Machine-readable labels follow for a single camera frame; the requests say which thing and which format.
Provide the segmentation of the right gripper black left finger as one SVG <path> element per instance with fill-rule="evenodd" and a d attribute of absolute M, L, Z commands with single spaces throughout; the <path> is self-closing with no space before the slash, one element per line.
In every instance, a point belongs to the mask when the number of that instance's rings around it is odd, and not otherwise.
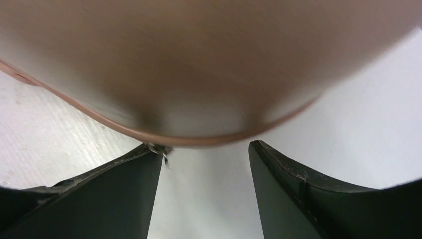
<path fill-rule="evenodd" d="M 0 189 L 3 239 L 145 239 L 163 157 L 140 145 L 51 187 Z"/>

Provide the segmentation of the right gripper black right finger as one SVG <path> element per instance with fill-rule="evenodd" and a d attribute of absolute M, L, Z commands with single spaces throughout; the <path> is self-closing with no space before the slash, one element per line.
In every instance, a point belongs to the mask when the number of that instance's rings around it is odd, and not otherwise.
<path fill-rule="evenodd" d="M 419 239 L 421 180 L 386 189 L 347 183 L 261 140 L 248 147 L 266 239 Z"/>

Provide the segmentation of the pink suitcase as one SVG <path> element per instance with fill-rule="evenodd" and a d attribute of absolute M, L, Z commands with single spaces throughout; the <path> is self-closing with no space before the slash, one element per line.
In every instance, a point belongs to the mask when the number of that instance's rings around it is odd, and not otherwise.
<path fill-rule="evenodd" d="M 3 0 L 0 67 L 142 142 L 211 146 L 298 115 L 421 18 L 419 0 Z"/>

